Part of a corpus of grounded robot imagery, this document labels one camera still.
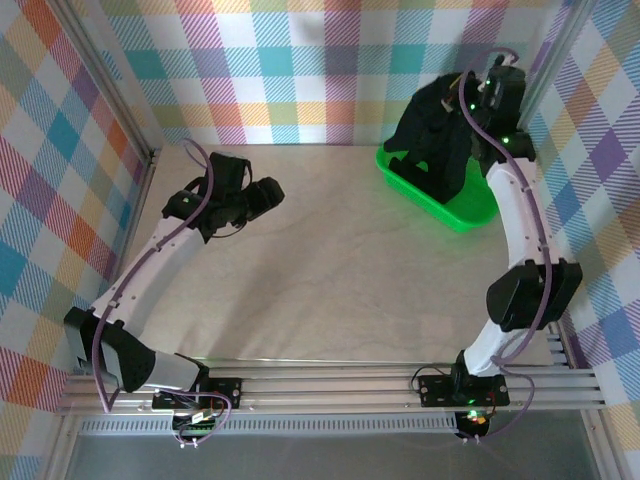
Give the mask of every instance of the green tray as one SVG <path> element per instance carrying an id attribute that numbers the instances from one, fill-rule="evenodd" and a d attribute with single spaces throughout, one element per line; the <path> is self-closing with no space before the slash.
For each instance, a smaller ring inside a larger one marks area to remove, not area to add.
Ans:
<path id="1" fill-rule="evenodd" d="M 462 191 L 446 205 L 442 205 L 389 170 L 389 162 L 393 157 L 403 158 L 406 154 L 407 152 L 387 153 L 380 147 L 376 152 L 376 163 L 391 188 L 408 197 L 445 225 L 456 232 L 466 232 L 486 225 L 498 213 L 498 205 L 487 181 L 482 178 L 478 162 L 469 159 Z"/>

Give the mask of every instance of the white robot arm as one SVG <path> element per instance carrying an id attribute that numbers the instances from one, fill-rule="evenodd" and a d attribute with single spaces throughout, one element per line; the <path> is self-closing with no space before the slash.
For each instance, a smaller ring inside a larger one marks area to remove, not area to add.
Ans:
<path id="1" fill-rule="evenodd" d="M 516 158 L 515 161 L 532 185 L 538 209 L 543 212 L 536 186 L 536 165 L 528 158 Z M 531 217 L 530 207 L 526 202 L 524 192 L 520 187 L 518 178 L 509 164 L 495 163 L 487 173 L 487 182 L 498 203 L 500 217 L 504 225 L 509 250 L 509 269 L 524 266 L 526 262 L 535 265 L 544 265 L 542 252 L 538 248 L 540 242 L 535 224 Z M 551 229 L 543 215 L 543 224 L 546 232 Z M 547 243 L 551 262 L 558 265 L 560 258 L 555 242 L 548 235 Z M 503 331 L 499 324 L 491 319 L 487 321 L 476 341 L 465 350 L 464 357 L 470 375 L 489 377 L 499 375 L 500 369 L 491 358 L 501 351 L 505 345 L 526 333 L 526 329 L 513 329 Z M 517 340 L 513 341 L 504 351 L 509 354 L 517 346 Z"/>
<path id="2" fill-rule="evenodd" d="M 242 187 L 248 160 L 211 154 L 216 183 L 206 207 L 173 236 L 204 202 L 205 177 L 195 179 L 173 195 L 162 211 L 163 218 L 141 253 L 116 283 L 88 310 L 72 308 L 64 324 L 72 352 L 82 366 L 94 368 L 92 342 L 101 320 L 101 375 L 115 380 L 118 388 L 133 392 L 142 386 L 195 391 L 208 369 L 180 354 L 153 351 L 138 340 L 154 306 L 175 275 L 216 231 L 227 224 L 237 228 L 276 207 L 284 199 L 278 182 L 263 178 Z M 118 300 L 114 293 L 121 290 Z"/>

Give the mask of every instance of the metal base plate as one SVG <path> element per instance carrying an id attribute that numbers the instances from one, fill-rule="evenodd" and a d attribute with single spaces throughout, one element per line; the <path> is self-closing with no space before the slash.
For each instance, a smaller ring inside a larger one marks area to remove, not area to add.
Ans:
<path id="1" fill-rule="evenodd" d="M 448 375 L 422 375 L 418 377 L 420 403 L 423 407 L 493 407 L 509 405 L 507 384 L 502 375 L 474 377 L 473 386 L 463 394 L 454 396 L 453 379 Z"/>

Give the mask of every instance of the beige floor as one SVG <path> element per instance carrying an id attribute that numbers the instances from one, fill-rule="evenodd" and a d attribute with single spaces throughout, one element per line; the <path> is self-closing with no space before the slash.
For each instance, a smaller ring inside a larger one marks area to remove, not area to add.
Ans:
<path id="1" fill-rule="evenodd" d="M 457 234 L 386 186 L 372 147 L 224 147 L 287 197 L 175 279 L 142 340 L 226 358 L 450 362 L 486 321 L 506 266 L 502 225 Z M 131 254 L 168 197 L 201 175 L 163 150 Z M 538 338 L 519 363 L 547 364 Z"/>

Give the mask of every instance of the plaid wall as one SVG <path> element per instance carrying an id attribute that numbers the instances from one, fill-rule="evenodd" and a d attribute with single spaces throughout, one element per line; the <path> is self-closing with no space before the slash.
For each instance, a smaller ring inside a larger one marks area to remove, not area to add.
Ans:
<path id="1" fill-rule="evenodd" d="M 74 3 L 121 77 L 99 22 L 83 0 Z M 548 49 L 570 3 L 100 1 L 143 92 L 127 93 L 134 110 L 148 102 L 168 142 L 211 144 L 377 144 L 420 86 L 462 69 L 478 51 L 503 45 L 535 54 L 532 40 L 551 30 Z"/>
<path id="2" fill-rule="evenodd" d="M 32 478 L 142 163 L 44 0 L 0 1 L 0 479 Z"/>
<path id="3" fill-rule="evenodd" d="M 530 126 L 547 215 L 584 270 L 566 322 L 640 478 L 640 0 L 600 0 Z"/>
<path id="4" fill-rule="evenodd" d="M 145 137 L 149 145 L 155 148 L 161 148 L 162 143 L 158 143 L 155 141 L 155 138 L 152 135 L 151 126 L 149 125 L 146 116 L 142 113 L 140 102 L 131 91 L 131 88 L 129 87 L 127 82 L 124 80 L 120 69 L 116 65 L 112 53 L 107 48 L 102 35 L 99 33 L 99 30 L 96 27 L 95 23 L 89 17 L 89 12 L 87 10 L 85 0 L 69 1 L 76 14 L 78 15 L 79 20 L 84 25 L 84 28 L 87 31 L 87 34 L 89 35 L 91 41 L 93 42 L 95 49 L 102 55 L 104 63 L 111 73 L 111 80 L 120 90 L 120 93 L 122 94 L 122 97 L 128 105 L 131 113 L 133 114 L 133 117 L 135 118 L 136 123 L 143 136 Z"/>

